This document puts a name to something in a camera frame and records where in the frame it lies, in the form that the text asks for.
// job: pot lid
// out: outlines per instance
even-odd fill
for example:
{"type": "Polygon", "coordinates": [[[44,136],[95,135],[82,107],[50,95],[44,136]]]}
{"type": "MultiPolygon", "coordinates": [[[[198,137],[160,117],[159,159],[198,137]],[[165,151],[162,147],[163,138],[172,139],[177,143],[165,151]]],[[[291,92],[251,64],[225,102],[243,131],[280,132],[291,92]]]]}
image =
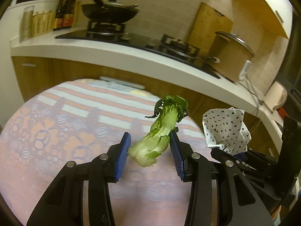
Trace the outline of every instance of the pot lid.
{"type": "Polygon", "coordinates": [[[113,7],[128,7],[128,5],[118,3],[118,2],[104,2],[105,5],[113,6],[113,7]]]}
{"type": "Polygon", "coordinates": [[[226,37],[229,37],[235,41],[237,41],[238,43],[240,43],[241,45],[243,45],[251,54],[252,56],[254,57],[255,54],[254,52],[252,51],[252,49],[243,41],[243,39],[241,39],[238,35],[236,34],[231,34],[231,33],[227,33],[227,32],[223,32],[223,31],[216,31],[215,32],[216,34],[221,34],[221,35],[224,35],[226,37]]]}

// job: kitchen utensil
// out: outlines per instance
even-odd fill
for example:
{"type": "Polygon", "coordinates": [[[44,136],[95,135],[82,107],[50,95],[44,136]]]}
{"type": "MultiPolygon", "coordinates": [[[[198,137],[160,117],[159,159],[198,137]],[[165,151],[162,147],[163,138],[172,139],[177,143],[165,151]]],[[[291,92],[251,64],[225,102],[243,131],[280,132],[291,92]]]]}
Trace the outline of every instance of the kitchen utensil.
{"type": "Polygon", "coordinates": [[[92,21],[99,23],[121,24],[132,19],[137,13],[138,5],[125,5],[117,3],[117,0],[93,0],[94,4],[83,4],[82,12],[92,21]]]}
{"type": "Polygon", "coordinates": [[[230,32],[232,25],[233,22],[229,18],[202,2],[188,43],[200,48],[198,55],[201,58],[207,58],[216,37],[215,32],[230,32]]]}
{"type": "Polygon", "coordinates": [[[208,56],[220,60],[219,63],[210,62],[211,67],[229,80],[239,82],[245,78],[254,55],[238,35],[217,31],[208,56]]]}
{"type": "Polygon", "coordinates": [[[26,7],[23,11],[23,17],[20,23],[20,42],[33,37],[32,34],[32,17],[34,6],[26,7]]]}
{"type": "Polygon", "coordinates": [[[274,82],[265,95],[263,102],[271,112],[274,112],[274,110],[284,105],[286,98],[287,91],[284,86],[279,82],[274,82]]]}

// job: floral tablecloth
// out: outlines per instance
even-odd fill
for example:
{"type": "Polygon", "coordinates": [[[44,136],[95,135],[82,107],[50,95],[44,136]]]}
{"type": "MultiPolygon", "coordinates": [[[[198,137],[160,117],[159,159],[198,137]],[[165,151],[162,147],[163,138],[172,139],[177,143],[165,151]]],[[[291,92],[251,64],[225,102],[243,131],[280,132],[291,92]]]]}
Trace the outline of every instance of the floral tablecloth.
{"type": "MultiPolygon", "coordinates": [[[[145,136],[159,98],[146,91],[97,80],[53,87],[26,102],[0,136],[0,192],[26,225],[36,203],[69,160],[89,162],[129,132],[145,136]]],[[[189,117],[178,125],[181,141],[210,157],[204,134],[189,117]]],[[[190,183],[177,176],[170,148],[152,167],[128,159],[124,175],[109,184],[116,225],[184,224],[190,183]]]]}

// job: cooking pot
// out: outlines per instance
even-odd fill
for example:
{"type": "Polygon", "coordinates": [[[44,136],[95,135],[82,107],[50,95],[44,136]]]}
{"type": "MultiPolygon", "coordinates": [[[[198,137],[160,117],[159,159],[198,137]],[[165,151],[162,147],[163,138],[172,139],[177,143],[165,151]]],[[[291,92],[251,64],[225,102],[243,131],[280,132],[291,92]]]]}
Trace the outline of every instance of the cooking pot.
{"type": "Polygon", "coordinates": [[[83,4],[82,12],[93,22],[122,24],[132,19],[139,10],[138,5],[125,5],[117,0],[93,0],[93,4],[83,4]]]}
{"type": "Polygon", "coordinates": [[[215,33],[208,56],[219,61],[210,62],[211,67],[233,82],[244,80],[254,52],[238,35],[223,31],[215,33]]]}

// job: kitchen counter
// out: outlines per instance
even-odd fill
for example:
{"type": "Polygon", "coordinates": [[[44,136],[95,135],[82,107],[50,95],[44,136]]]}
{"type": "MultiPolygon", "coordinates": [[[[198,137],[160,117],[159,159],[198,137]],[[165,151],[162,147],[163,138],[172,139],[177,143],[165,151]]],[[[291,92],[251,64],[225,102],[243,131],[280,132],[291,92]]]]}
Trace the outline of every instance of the kitchen counter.
{"type": "Polygon", "coordinates": [[[189,65],[152,52],[106,42],[54,38],[80,29],[84,28],[56,31],[22,43],[19,43],[17,37],[11,41],[11,56],[58,58],[92,63],[185,87],[257,116],[280,152],[282,133],[274,121],[274,116],[265,106],[257,110],[252,95],[242,85],[234,84],[223,77],[217,79],[189,65]]]}

